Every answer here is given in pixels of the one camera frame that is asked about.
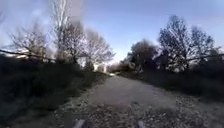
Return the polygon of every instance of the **bush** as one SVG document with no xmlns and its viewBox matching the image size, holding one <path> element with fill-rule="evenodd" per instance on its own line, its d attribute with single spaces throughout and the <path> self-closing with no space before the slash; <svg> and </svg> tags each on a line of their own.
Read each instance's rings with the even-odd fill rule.
<svg viewBox="0 0 224 128">
<path fill-rule="evenodd" d="M 224 61 L 222 62 L 214 62 L 214 63 L 206 63 L 201 65 L 196 65 L 191 73 L 196 74 L 199 76 L 203 76 L 206 78 L 212 78 L 214 80 L 222 81 L 224 82 Z"/>
<path fill-rule="evenodd" d="M 115 72 L 133 71 L 133 69 L 130 68 L 129 64 L 119 63 L 119 64 L 116 64 L 116 65 L 108 66 L 107 71 L 110 72 L 110 73 L 115 73 Z"/>
<path fill-rule="evenodd" d="M 133 74 L 122 72 L 120 75 L 138 79 L 166 90 L 199 96 L 205 99 L 224 101 L 222 81 L 189 73 L 143 72 Z"/>
<path fill-rule="evenodd" d="M 85 65 L 85 67 L 84 67 L 84 69 L 85 69 L 86 71 L 93 71 L 93 70 L 94 70 L 94 65 L 93 65 L 93 63 L 90 62 L 90 61 L 87 61 L 87 62 L 86 62 L 86 65 Z"/>
<path fill-rule="evenodd" d="M 104 65 L 100 65 L 97 67 L 97 71 L 104 72 Z"/>
<path fill-rule="evenodd" d="M 37 115 L 47 114 L 68 97 L 91 87 L 98 75 L 74 64 L 0 56 L 0 124 L 29 110 Z"/>
</svg>

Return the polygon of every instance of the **vegetation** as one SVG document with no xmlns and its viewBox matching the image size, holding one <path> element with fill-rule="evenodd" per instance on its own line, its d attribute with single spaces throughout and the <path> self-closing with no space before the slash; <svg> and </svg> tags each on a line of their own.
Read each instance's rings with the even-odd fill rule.
<svg viewBox="0 0 224 128">
<path fill-rule="evenodd" d="M 104 78 L 92 71 L 112 59 L 109 44 L 93 31 L 87 38 L 83 24 L 66 15 L 67 0 L 52 0 L 52 7 L 52 40 L 35 23 L 11 34 L 13 51 L 0 50 L 0 124 L 29 111 L 44 115 Z"/>
<path fill-rule="evenodd" d="M 171 16 L 159 33 L 159 46 L 134 44 L 119 65 L 108 71 L 140 79 L 168 90 L 223 101 L 224 60 L 214 40 L 200 28 L 188 30 L 184 19 Z"/>
<path fill-rule="evenodd" d="M 98 72 L 104 72 L 104 66 L 105 66 L 105 65 L 99 65 L 99 66 L 97 67 L 97 71 L 98 71 Z"/>
<path fill-rule="evenodd" d="M 31 110 L 38 115 L 47 114 L 103 77 L 100 73 L 82 71 L 78 65 L 1 55 L 0 124 Z"/>
</svg>

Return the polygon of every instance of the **grass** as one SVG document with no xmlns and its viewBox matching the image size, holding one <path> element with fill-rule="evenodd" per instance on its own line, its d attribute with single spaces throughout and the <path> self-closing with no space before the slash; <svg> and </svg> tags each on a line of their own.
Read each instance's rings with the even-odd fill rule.
<svg viewBox="0 0 224 128">
<path fill-rule="evenodd" d="M 78 65 L 0 56 L 0 126 L 24 115 L 42 117 L 106 77 Z"/>
<path fill-rule="evenodd" d="M 224 101 L 224 85 L 218 80 L 192 74 L 184 75 L 161 72 L 147 72 L 140 74 L 121 72 L 120 75 L 140 80 L 168 91 L 194 95 L 210 101 Z"/>
</svg>

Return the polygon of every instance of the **tree line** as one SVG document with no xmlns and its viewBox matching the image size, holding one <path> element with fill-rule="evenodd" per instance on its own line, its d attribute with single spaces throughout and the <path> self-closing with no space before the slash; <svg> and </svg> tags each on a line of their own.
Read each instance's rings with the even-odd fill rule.
<svg viewBox="0 0 224 128">
<path fill-rule="evenodd" d="M 160 30 L 158 42 L 159 46 L 146 39 L 137 42 L 120 65 L 109 66 L 109 71 L 187 72 L 223 63 L 223 54 L 214 46 L 214 39 L 197 26 L 189 29 L 186 21 L 176 15 Z"/>
<path fill-rule="evenodd" d="M 51 5 L 53 32 L 46 34 L 44 28 L 34 23 L 30 28 L 21 28 L 10 34 L 18 53 L 27 54 L 28 58 L 40 56 L 39 59 L 55 58 L 57 62 L 73 64 L 85 58 L 86 64 L 91 66 L 113 58 L 110 45 L 98 32 L 84 29 L 81 21 L 71 20 L 66 15 L 70 8 L 67 0 L 53 0 Z"/>
</svg>

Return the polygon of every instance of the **paved path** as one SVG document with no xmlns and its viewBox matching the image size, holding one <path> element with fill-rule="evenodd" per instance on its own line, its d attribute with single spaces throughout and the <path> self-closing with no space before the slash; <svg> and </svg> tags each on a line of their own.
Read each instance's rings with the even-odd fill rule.
<svg viewBox="0 0 224 128">
<path fill-rule="evenodd" d="M 70 128 L 76 119 L 90 128 L 134 128 L 139 120 L 150 128 L 224 128 L 224 105 L 114 76 L 51 115 L 15 128 Z"/>
</svg>

